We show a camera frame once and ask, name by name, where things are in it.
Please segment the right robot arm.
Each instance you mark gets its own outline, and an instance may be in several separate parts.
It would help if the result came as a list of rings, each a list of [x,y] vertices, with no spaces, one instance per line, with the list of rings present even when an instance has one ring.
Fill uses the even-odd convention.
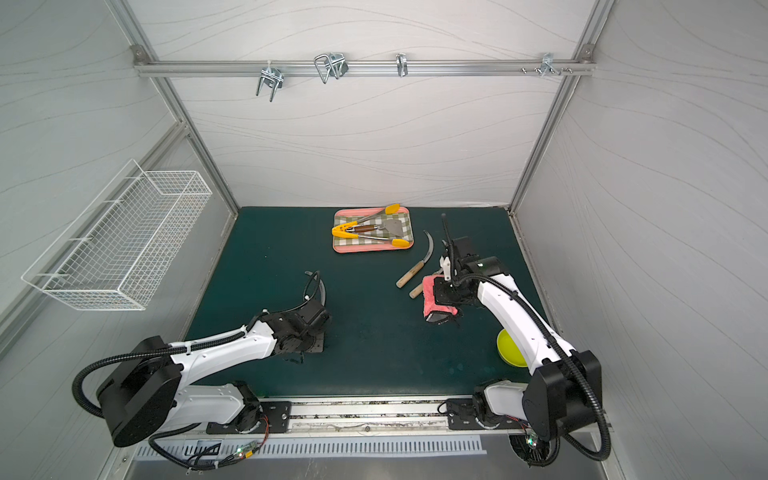
[[[462,305],[485,307],[521,353],[530,379],[521,387],[498,380],[474,395],[477,422],[495,427],[515,422],[527,435],[519,447],[531,466],[551,464],[566,441],[593,461],[612,452],[602,405],[602,367],[590,351],[565,341],[518,288],[497,258],[459,261],[442,256],[438,274],[424,282],[427,320],[447,321]]]

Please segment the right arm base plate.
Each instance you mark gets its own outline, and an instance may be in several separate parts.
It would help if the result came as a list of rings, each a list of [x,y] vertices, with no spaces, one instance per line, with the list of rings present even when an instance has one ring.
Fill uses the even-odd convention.
[[[448,398],[437,407],[449,431],[522,431],[519,422],[495,414],[482,416],[470,398]]]

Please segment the pink rag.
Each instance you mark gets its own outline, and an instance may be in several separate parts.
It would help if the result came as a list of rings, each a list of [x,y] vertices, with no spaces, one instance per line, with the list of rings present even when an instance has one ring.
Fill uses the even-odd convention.
[[[426,276],[421,284],[424,320],[433,325],[444,324],[456,320],[459,313],[459,310],[454,306],[437,303],[435,282],[438,278],[440,278],[440,275],[438,274]]]

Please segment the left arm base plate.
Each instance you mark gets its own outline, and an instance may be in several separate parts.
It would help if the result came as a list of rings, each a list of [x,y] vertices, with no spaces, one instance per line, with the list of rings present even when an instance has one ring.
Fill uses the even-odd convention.
[[[266,401],[258,406],[246,405],[229,423],[209,422],[205,432],[209,435],[286,433],[291,407],[289,401]]]

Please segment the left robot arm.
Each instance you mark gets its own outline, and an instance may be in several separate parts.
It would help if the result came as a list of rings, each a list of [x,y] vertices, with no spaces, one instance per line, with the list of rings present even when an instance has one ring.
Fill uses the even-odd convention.
[[[72,396],[106,422],[117,447],[199,424],[249,432],[265,415],[247,383],[209,386],[203,379],[250,361],[311,350],[330,319],[324,301],[312,298],[285,311],[264,311],[237,329],[209,337],[172,343],[148,337],[128,353],[83,368],[72,381]]]

